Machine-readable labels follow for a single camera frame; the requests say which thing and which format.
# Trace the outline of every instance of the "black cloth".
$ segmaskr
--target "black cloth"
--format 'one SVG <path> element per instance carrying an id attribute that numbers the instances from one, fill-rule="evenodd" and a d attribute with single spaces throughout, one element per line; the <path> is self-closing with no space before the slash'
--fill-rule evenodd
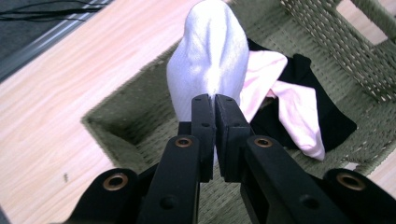
<path id="1" fill-rule="evenodd" d="M 252 40 L 248 40 L 250 50 L 269 50 Z M 326 91 L 318 82 L 311 68 L 311 60 L 301 54 L 288 57 L 288 64 L 279 79 L 290 84 L 297 84 L 316 91 L 318 124 L 326 151 L 341 145 L 356 129 L 357 125 L 335 106 Z M 278 100 L 259 110 L 250 125 L 255 134 L 267 135 L 275 138 L 280 144 L 288 148 L 297 148 L 286 129 L 278 119 Z"/>

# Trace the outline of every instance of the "pink garment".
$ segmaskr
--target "pink garment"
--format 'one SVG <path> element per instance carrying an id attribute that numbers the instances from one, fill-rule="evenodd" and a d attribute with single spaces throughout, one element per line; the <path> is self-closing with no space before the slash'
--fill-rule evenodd
<path id="1" fill-rule="evenodd" d="M 286 64 L 286 57 L 280 53 L 251 51 L 240 108 L 251 122 L 266 96 L 277 97 L 279 120 L 293 142 L 306 156 L 323 161 L 315 89 L 278 81 Z"/>

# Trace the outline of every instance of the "screw hole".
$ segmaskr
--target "screw hole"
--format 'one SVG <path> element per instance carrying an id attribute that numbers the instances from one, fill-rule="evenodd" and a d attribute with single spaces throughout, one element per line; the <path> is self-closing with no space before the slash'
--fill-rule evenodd
<path id="1" fill-rule="evenodd" d="M 300 203 L 309 209 L 318 209 L 320 207 L 318 200 L 308 194 L 302 195 L 300 197 Z"/>
<path id="2" fill-rule="evenodd" d="M 356 176 L 348 174 L 348 173 L 340 173 L 336 176 L 337 181 L 342 184 L 344 187 L 353 189 L 353 190 L 364 190 L 366 185 L 358 179 Z"/>
<path id="3" fill-rule="evenodd" d="M 257 138 L 254 140 L 254 143 L 259 147 L 271 147 L 273 144 L 269 139 L 266 138 Z"/>
<path id="4" fill-rule="evenodd" d="M 128 183 L 128 176 L 123 173 L 118 173 L 109 176 L 103 183 L 103 187 L 110 191 L 122 189 Z"/>
<path id="5" fill-rule="evenodd" d="M 189 147 L 192 145 L 192 141 L 190 140 L 190 138 L 178 138 L 176 140 L 176 145 L 178 147 Z"/>
<path id="6" fill-rule="evenodd" d="M 177 197 L 174 195 L 168 195 L 160 200 L 160 206 L 161 208 L 165 210 L 172 209 L 177 206 Z"/>

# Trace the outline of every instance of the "wicker basket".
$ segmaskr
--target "wicker basket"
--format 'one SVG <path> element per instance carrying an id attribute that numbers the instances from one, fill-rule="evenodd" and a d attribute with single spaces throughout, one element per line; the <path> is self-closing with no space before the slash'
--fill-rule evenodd
<path id="1" fill-rule="evenodd" d="M 338 108 L 358 124 L 341 146 L 314 161 L 290 155 L 310 174 L 357 163 L 368 175 L 396 148 L 396 20 L 376 1 L 354 0 L 389 39 L 372 45 L 335 9 L 339 0 L 239 0 L 231 3 L 247 36 L 258 44 L 312 60 L 312 71 Z M 174 45 L 90 111 L 83 123 L 119 167 L 138 173 L 159 161 L 177 120 L 166 86 Z M 202 223 L 244 223 L 248 215 L 238 184 L 215 177 L 203 184 Z"/>

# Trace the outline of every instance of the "laundry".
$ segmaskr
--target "laundry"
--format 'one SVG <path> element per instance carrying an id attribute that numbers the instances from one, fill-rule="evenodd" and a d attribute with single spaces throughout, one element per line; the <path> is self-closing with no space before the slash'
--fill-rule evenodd
<path id="1" fill-rule="evenodd" d="M 250 50 L 268 50 L 250 39 L 248 43 Z M 311 60 L 300 54 L 288 57 L 288 64 L 278 80 L 315 90 L 320 136 L 325 151 L 330 151 L 341 145 L 357 129 L 357 125 L 335 106 L 312 72 L 310 64 Z M 281 113 L 280 104 L 280 99 L 275 99 L 272 104 L 259 110 L 250 125 L 256 134 L 271 136 L 284 147 L 299 148 L 293 141 L 292 133 L 288 132 L 278 118 Z"/>
<path id="2" fill-rule="evenodd" d="M 318 83 L 311 61 L 263 48 L 247 39 L 237 18 L 220 0 L 195 5 L 167 65 L 167 82 L 179 121 L 191 121 L 191 99 L 208 93 L 235 99 L 255 134 L 299 148 L 322 161 L 325 150 L 356 130 Z M 265 97 L 275 98 L 261 108 Z"/>
<path id="3" fill-rule="evenodd" d="M 206 0 L 187 16 L 184 35 L 166 69 L 179 121 L 191 121 L 191 99 L 223 94 L 240 103 L 248 66 L 248 40 L 224 2 Z"/>
<path id="4" fill-rule="evenodd" d="M 280 121 L 292 142 L 306 156 L 322 161 L 325 150 L 318 125 L 315 89 L 280 81 L 287 63 L 287 58 L 278 52 L 251 51 L 240 108 L 251 122 L 266 96 L 277 98 L 278 113 L 270 119 Z"/>

